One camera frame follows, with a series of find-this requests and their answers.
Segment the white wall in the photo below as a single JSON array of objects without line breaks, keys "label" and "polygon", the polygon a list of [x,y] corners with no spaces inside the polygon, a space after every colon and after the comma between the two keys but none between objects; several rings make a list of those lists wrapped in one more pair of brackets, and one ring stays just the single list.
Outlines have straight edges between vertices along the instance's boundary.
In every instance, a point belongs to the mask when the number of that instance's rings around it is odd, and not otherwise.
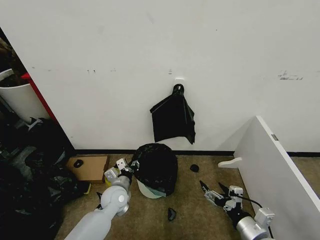
[{"label": "white wall", "polygon": [[318,0],[0,6],[2,30],[76,149],[153,142],[149,109],[185,77],[195,144],[163,141],[173,149],[233,151],[261,115],[287,151],[320,152]]}]

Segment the wall mark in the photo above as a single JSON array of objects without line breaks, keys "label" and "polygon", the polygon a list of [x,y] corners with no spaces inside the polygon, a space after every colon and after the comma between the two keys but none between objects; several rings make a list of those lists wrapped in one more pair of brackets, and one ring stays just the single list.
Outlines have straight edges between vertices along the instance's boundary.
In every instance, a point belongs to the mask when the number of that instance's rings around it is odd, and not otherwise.
[{"label": "wall mark", "polygon": [[289,81],[300,81],[304,79],[299,75],[289,74],[287,70],[281,70],[278,74],[280,80],[289,80]]}]

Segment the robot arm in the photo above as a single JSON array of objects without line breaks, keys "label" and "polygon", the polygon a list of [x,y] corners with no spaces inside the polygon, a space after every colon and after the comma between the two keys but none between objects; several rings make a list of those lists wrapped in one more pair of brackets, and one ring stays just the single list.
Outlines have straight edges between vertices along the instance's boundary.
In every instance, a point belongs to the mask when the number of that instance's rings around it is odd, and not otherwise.
[{"label": "robot arm", "polygon": [[87,213],[65,238],[66,240],[103,240],[111,227],[115,215],[122,216],[129,209],[132,172],[124,158],[119,159],[118,171],[112,167],[104,174],[111,186],[107,188],[100,200],[100,208]]},{"label": "robot arm", "polygon": [[214,206],[222,207],[231,218],[233,227],[237,229],[242,240],[268,240],[268,227],[275,214],[265,207],[261,207],[254,219],[248,212],[242,210],[243,189],[230,186],[229,189],[219,183],[224,194],[210,190],[200,181],[205,198]]}]

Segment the red object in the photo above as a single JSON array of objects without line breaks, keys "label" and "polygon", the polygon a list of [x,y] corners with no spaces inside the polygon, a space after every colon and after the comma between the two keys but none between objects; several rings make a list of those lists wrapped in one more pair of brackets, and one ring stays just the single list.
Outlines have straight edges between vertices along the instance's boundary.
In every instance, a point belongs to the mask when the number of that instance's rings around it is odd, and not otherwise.
[{"label": "red object", "polygon": [[56,119],[54,113],[51,111],[49,105],[47,104],[46,100],[44,99],[44,97],[42,96],[42,94],[40,93],[39,89],[37,88],[35,82],[32,80],[32,78],[30,77],[30,74],[29,73],[25,73],[21,76],[21,78],[23,80],[27,80],[33,91],[35,92],[35,94],[38,96],[40,102],[42,103],[42,105],[44,106],[45,110],[48,112],[50,118],[55,121],[57,124],[59,123],[58,120]]}]

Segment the black baseboard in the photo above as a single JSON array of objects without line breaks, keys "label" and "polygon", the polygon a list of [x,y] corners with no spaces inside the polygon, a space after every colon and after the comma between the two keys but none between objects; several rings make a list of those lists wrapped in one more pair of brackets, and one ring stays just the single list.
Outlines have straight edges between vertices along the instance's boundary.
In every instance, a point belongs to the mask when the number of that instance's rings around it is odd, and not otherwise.
[{"label": "black baseboard", "polygon": [[288,151],[287,153],[290,157],[320,158],[320,152]]},{"label": "black baseboard", "polygon": [[[132,149],[78,149],[76,154],[134,154]],[[233,156],[234,151],[188,151],[173,150],[175,155],[196,155],[196,156]]]},{"label": "black baseboard", "polygon": [[[76,154],[134,154],[135,149],[76,149]],[[233,156],[234,151],[188,151],[174,150],[176,155],[195,155],[195,156]],[[287,152],[290,157],[320,157],[320,152]]]}]

